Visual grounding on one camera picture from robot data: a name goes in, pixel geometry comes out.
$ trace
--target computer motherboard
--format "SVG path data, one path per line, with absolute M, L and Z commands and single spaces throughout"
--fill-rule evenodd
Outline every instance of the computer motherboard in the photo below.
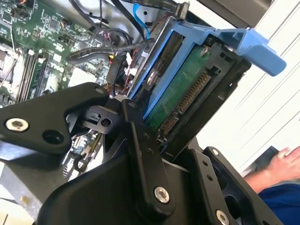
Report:
M 110 66 L 108 59 L 75 66 L 66 57 L 74 51 L 108 45 L 110 42 L 104 37 L 94 36 L 43 1 L 0 2 L 0 54 L 3 56 L 0 65 L 6 71 L 0 68 L 3 74 L 7 72 L 10 66 L 5 66 L 5 61 L 12 64 L 10 58 L 14 58 L 14 53 L 22 64 L 1 87 L 7 89 L 2 106 L 74 86 L 82 80 L 104 84 Z

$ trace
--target green circuit board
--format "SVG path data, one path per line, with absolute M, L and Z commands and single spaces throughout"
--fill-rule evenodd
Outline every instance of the green circuit board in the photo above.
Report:
M 34 88 L 40 80 L 38 76 L 44 76 L 44 86 L 51 77 L 53 83 L 57 83 L 52 89 L 57 91 L 68 87 L 75 68 L 95 76 L 97 83 L 105 83 L 110 66 L 108 61 L 97 59 L 75 66 L 67 63 L 66 57 L 84 48 L 107 46 L 109 42 L 100 36 L 91 38 L 92 32 L 73 21 L 63 28 L 62 21 L 66 19 L 39 0 L 35 0 L 33 7 L 0 3 L 0 44 L 38 55 L 39 60 L 29 79 L 27 99 L 34 96 Z
M 146 118 L 145 123 L 153 131 L 156 131 L 164 121 L 169 124 L 167 127 L 169 131 L 177 122 L 176 118 L 171 115 L 172 111 L 185 95 L 190 95 L 188 98 L 192 98 L 193 93 L 197 92 L 196 90 L 192 90 L 192 94 L 190 94 L 189 90 L 192 89 L 198 81 L 198 73 L 210 56 L 209 53 L 202 56 L 203 48 L 204 46 L 199 45 L 194 47 L 162 97 Z

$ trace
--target wire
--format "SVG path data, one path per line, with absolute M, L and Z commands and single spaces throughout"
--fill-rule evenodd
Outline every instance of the wire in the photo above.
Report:
M 163 17 L 161 17 L 159 19 L 159 21 L 151 27 L 150 33 L 152 33 L 154 31 L 154 29 L 157 27 L 157 25 L 159 25 L 163 21 L 163 19 L 165 19 L 167 16 L 168 16 L 168 13 L 166 13 Z
M 100 27 L 102 27 L 102 0 L 99 0 L 99 4 L 100 4 Z
M 69 0 L 69 2 L 72 4 L 72 6 L 74 7 L 74 9 L 75 9 L 79 14 L 81 14 L 81 16 L 82 16 L 89 24 L 91 24 L 93 27 L 95 27 L 95 29 L 96 29 L 98 32 L 100 32 L 100 31 L 107 31 L 107 32 L 108 32 L 108 31 L 111 31 L 111 32 L 115 32 L 115 33 L 120 34 L 120 35 L 124 38 L 124 40 L 125 40 L 125 42 L 126 42 L 127 45 L 132 43 L 130 36 L 129 36 L 125 31 L 123 31 L 123 30 L 121 30 L 121 29 L 118 29 L 118 28 L 101 28 L 101 27 L 97 26 L 97 24 L 96 24 L 89 16 L 87 16 L 87 15 L 81 10 L 81 8 L 78 6 L 78 4 L 77 4 L 77 2 L 76 2 L 75 0 Z
M 133 66 L 133 62 L 134 62 L 136 53 L 137 53 L 137 49 L 135 49 L 134 52 L 133 52 L 133 54 L 132 54 L 133 56 L 132 56 L 131 64 L 130 64 L 130 66 L 129 66 L 129 70 L 128 70 L 128 74 L 127 74 L 127 78 L 126 78 L 126 81 L 125 81 L 125 85 L 124 85 L 124 89 L 123 89 L 123 91 L 122 91 L 122 94 L 124 94 L 125 91 L 126 91 L 126 89 L 127 89 L 127 85 L 128 85 L 128 83 L 129 83 L 129 77 L 130 77 L 130 69 L 131 69 L 132 66 Z
M 155 39 L 150 38 L 145 41 L 142 41 L 137 44 L 131 44 L 131 45 L 126 45 L 123 47 L 92 47 L 92 48 L 87 48 L 87 49 L 82 49 L 76 52 L 71 53 L 70 55 L 67 56 L 67 62 L 72 63 L 72 64 L 81 64 L 93 59 L 97 59 L 103 56 L 107 56 L 108 54 L 115 54 L 117 52 L 126 52 L 130 51 L 132 49 L 136 49 L 139 47 L 143 47 L 146 45 L 150 45 L 155 43 Z
M 84 13 L 84 12 L 78 12 L 80 15 L 84 15 L 84 16 L 88 16 L 90 18 L 93 18 L 93 19 L 100 19 L 100 16 L 97 16 L 97 15 L 90 15 L 90 14 L 87 14 L 87 13 Z
M 4 3 L 4 4 L 7 4 L 7 5 L 14 5 L 14 4 L 24 4 L 26 2 L 26 0 L 22 0 L 21 2 L 16 2 L 16 1 L 3 1 L 3 0 L 0 0 L 1 3 Z
M 177 4 L 170 0 L 122 0 L 124 2 L 146 6 L 150 8 L 158 8 L 164 11 L 176 13 L 176 10 L 180 4 Z
M 124 14 L 124 16 L 134 25 L 137 31 L 142 36 L 142 39 L 145 40 L 144 31 L 137 22 L 137 20 L 131 15 L 130 12 L 123 6 L 123 4 L 119 0 L 111 0 L 115 7 Z
M 146 30 L 146 39 L 149 39 L 150 38 L 150 32 L 147 28 L 147 25 L 136 14 L 139 7 L 140 6 L 137 5 L 137 4 L 133 5 L 133 16 L 134 16 L 135 20 Z
M 112 83 L 112 97 L 116 97 L 116 89 L 115 89 L 115 87 L 116 87 L 116 80 Z

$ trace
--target human hand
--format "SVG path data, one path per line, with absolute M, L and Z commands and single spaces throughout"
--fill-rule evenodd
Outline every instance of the human hand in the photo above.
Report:
M 265 169 L 274 184 L 300 178 L 300 146 L 281 150 Z

